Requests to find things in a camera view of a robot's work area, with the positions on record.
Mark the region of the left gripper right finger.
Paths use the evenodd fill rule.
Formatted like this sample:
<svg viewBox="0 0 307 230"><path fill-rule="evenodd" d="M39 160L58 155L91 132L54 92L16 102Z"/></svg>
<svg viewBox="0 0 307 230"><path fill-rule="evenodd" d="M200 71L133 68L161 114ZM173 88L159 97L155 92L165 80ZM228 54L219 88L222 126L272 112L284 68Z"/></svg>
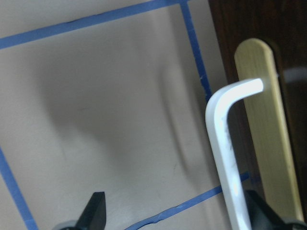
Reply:
<svg viewBox="0 0 307 230"><path fill-rule="evenodd" d="M286 230L286 223L254 191L244 191L251 227L253 230Z"/></svg>

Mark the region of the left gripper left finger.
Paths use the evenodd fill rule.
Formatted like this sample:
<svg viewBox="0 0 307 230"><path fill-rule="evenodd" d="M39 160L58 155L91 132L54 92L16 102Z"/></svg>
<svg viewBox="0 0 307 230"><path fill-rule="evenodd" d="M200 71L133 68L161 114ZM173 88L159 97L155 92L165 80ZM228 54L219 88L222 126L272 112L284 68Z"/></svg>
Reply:
<svg viewBox="0 0 307 230"><path fill-rule="evenodd" d="M106 197L94 192L73 230L104 230L106 226Z"/></svg>

